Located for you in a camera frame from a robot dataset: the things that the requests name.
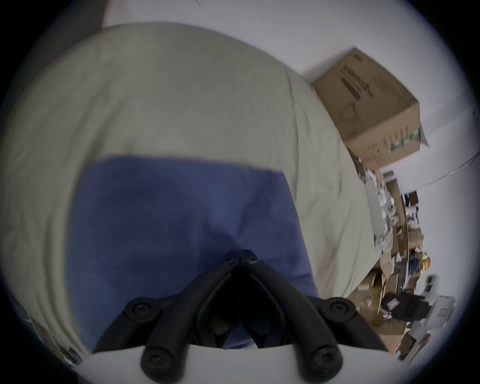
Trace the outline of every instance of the black screw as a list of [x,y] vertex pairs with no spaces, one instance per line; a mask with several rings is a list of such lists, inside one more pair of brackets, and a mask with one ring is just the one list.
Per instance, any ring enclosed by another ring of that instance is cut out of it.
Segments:
[[345,303],[342,302],[335,302],[332,305],[330,305],[330,310],[337,315],[344,315],[345,313],[348,312],[348,306]]
[[133,307],[133,313],[140,316],[146,315],[147,313],[150,312],[150,310],[151,310],[150,305],[145,303],[140,303]]
[[173,368],[173,358],[165,350],[161,348],[154,348],[147,352],[145,360],[142,360],[142,367],[146,368],[150,372],[156,372],[156,374],[165,374],[171,371]]
[[312,354],[310,364],[317,372],[329,372],[335,368],[340,369],[341,355],[335,347],[323,347]]
[[162,357],[160,355],[150,356],[150,362],[154,365],[160,365],[162,363]]
[[255,264],[258,262],[258,259],[256,257],[249,257],[247,258],[247,264]]

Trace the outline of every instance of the blue cloth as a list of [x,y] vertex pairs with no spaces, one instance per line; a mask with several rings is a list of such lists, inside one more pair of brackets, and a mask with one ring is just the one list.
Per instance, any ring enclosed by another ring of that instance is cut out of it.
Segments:
[[92,165],[77,188],[67,239],[82,342],[93,349],[129,300],[180,293],[241,248],[318,296],[283,173],[142,157]]

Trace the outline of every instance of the bed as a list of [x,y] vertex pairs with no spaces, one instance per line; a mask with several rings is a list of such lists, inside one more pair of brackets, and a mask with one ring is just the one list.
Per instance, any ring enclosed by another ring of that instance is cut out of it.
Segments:
[[[0,157],[4,281],[83,355],[93,341],[72,292],[90,292],[92,278],[86,268],[72,286],[69,260],[97,232],[72,250],[72,216],[88,209],[76,208],[86,180],[105,180],[92,170],[117,159],[228,165],[236,168],[226,175],[240,169],[248,180],[273,174],[268,185],[286,186],[296,249],[308,260],[300,274],[322,298],[348,296],[378,259],[364,186],[312,88],[285,64],[207,29],[126,24],[76,44],[18,99]],[[104,289],[113,288],[107,281]]]

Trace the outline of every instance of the beige fabric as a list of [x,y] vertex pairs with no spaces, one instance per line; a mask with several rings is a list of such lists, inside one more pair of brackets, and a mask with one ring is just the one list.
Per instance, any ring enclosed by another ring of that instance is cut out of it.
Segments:
[[83,354],[64,281],[65,229],[94,161],[178,156],[283,171],[322,297],[348,295],[378,259],[364,187],[310,87],[200,28],[123,25],[73,47],[21,97],[0,151],[6,282]]

